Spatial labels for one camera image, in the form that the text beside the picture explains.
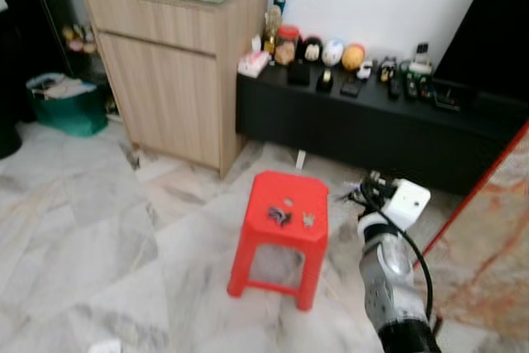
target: stool leg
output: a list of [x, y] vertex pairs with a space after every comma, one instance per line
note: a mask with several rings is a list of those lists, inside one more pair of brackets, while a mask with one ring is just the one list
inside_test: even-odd
[[325, 251], [305, 253], [305, 265], [303, 266], [303, 276], [298, 294], [299, 310], [307, 311], [312, 308], [324, 256]]
[[245, 289], [256, 248], [256, 244], [253, 241], [249, 241], [241, 233], [241, 239], [239, 240], [239, 246], [231, 268], [230, 283], [228, 284], [228, 293], [232, 297], [239, 298]]

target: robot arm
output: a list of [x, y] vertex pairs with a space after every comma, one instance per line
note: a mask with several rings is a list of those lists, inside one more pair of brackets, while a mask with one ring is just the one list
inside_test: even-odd
[[371, 174], [347, 198], [365, 206], [358, 226], [365, 240], [360, 273], [365, 311], [384, 352], [440, 353], [422, 296], [414, 287], [412, 263], [400, 233], [419, 218], [430, 192], [406, 179], [390, 183]]

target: marble floor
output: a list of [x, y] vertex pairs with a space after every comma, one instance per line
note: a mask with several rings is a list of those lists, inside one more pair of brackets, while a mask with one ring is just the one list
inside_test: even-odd
[[[114, 337], [123, 353], [382, 351], [365, 316], [353, 205], [330, 201], [311, 312], [277, 293], [226, 293], [253, 178], [295, 172], [292, 150], [250, 142], [221, 181], [183, 161], [136, 157], [117, 124], [88, 139], [37, 124], [19, 131], [23, 147], [0, 160], [0, 353], [86, 352]], [[302, 174], [333, 195], [364, 171], [308, 155]], [[420, 246], [460, 199], [434, 192], [412, 231]], [[299, 266], [297, 253], [265, 247], [252, 275], [290, 284]], [[439, 341], [444, 352], [523, 352], [450, 322]]]

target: red plastic stool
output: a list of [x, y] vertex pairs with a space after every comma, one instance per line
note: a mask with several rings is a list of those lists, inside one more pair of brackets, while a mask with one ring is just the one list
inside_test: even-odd
[[[255, 177], [233, 268], [228, 293], [240, 297], [247, 287], [291, 294], [298, 309], [310, 310], [327, 248], [327, 186], [317, 179], [265, 171]], [[279, 225], [269, 216], [270, 208], [290, 214]], [[248, 280], [257, 247], [288, 246], [305, 255], [299, 289]]]

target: black cabinet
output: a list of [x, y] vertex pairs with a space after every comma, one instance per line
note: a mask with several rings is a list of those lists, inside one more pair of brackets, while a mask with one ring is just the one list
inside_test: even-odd
[[340, 88], [336, 70], [331, 93], [311, 84], [287, 83], [287, 70], [268, 66], [257, 79], [237, 77], [237, 131], [250, 138], [288, 145], [344, 163], [452, 193], [468, 193], [524, 120], [494, 120], [448, 112], [430, 103], [388, 97], [375, 78], [357, 98]]

